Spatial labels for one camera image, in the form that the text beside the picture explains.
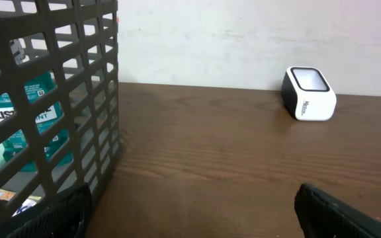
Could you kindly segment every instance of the brown wooden surface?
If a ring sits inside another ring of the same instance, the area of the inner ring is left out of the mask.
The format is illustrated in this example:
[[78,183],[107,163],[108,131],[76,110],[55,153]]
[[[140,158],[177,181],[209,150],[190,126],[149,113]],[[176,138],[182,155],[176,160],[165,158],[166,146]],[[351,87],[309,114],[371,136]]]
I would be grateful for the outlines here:
[[302,182],[381,221],[381,97],[299,122],[275,91],[119,88],[125,152],[88,237],[303,237]]

